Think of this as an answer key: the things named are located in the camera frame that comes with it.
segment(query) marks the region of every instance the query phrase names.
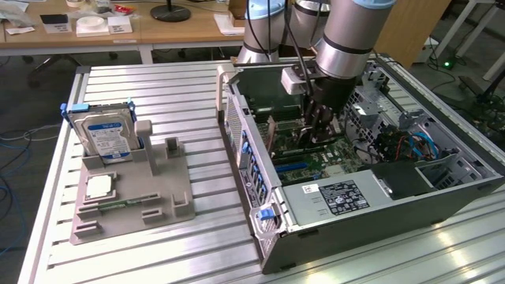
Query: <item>chair wheel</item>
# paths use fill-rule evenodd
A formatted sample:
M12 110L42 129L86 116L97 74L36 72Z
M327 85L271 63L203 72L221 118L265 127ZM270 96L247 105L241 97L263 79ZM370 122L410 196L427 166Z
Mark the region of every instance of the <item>chair wheel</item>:
M110 60L116 60L117 59L117 53L116 52L109 52L109 58Z
M183 50L177 52L180 58L186 58L186 52Z
M30 64L33 62L33 57L32 56L21 56L22 61L25 64Z
M28 87L30 87L30 89L38 88L40 82L38 81L28 81Z

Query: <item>white sticker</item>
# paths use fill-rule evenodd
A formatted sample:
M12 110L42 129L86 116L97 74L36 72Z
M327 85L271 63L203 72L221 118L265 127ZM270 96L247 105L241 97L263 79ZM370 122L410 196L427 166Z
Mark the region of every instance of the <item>white sticker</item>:
M318 191L318 185L317 183L313 183L311 185L302 185L301 189L303 193L310 193Z
M129 155L128 139L121 136L120 122L89 125L88 131L101 157L116 159Z
M28 33L30 31L34 31L34 28L32 28L32 27L28 27L28 28L6 28L5 31L9 34L24 34L24 33Z
M136 43L136 40L113 40L113 43Z

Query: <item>paper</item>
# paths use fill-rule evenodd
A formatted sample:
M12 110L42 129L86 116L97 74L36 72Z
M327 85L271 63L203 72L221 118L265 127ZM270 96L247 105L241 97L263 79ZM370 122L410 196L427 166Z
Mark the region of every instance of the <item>paper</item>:
M34 31L34 28L32 28L32 27L28 27L28 28L6 28L5 31L9 34L24 34L24 33L28 33L30 31Z
M239 36L243 35L245 28L238 28L231 25L227 15L213 15L213 20L215 21L219 32L225 36Z
M28 3L22 3L22 2L17 2L17 1L8 1L8 2L9 2L9 4L16 5L21 9L22 12L26 11ZM0 19L6 19L5 15L1 11L0 11Z

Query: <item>white table leg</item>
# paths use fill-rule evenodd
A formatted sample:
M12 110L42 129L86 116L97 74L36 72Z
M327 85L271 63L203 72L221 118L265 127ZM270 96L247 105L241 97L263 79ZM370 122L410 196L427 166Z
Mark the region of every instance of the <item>white table leg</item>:
M505 52L499 56L499 59L495 61L493 66L489 68L487 73L485 73L482 79L486 81L490 81L503 65L505 65Z
M140 58L142 60L142 64L152 64L152 44L141 44L138 46L138 51L140 51Z
M455 19L454 24L450 27L447 34L443 37L442 42L438 44L438 47L434 50L434 54L437 57L439 57L439 55L442 54L443 49L446 48L451 38L454 37L457 30L459 29L461 25L463 24L463 21L465 21L467 15L470 14L475 5L477 5L477 1L469 0L463 11L461 12L458 18Z
M473 32L470 33L467 39L465 40L463 45L457 50L457 53L455 53L457 57L461 57L465 54L465 52L467 51L467 48L470 47L471 43L474 42L475 38L478 37L478 34L481 33L481 31L486 27L486 25L487 25L487 23L489 23L490 19L493 18L497 11L498 11L498 7L493 6L491 9L489 10L489 12L485 14L481 22L478 23L478 25L475 26L475 28L474 28Z

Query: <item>slotted aluminum table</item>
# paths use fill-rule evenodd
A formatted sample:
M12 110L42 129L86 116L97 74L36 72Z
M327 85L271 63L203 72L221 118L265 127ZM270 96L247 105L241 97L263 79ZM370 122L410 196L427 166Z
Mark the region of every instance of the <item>slotted aluminum table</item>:
M185 143L197 216L191 221L72 246L68 239L82 146L64 123L20 283L502 281L503 191L475 200L430 228L283 273L261 274L214 119L215 66L222 63L226 62L93 67L76 75L70 103L102 104L132 97L138 119L153 122L153 143L172 136Z

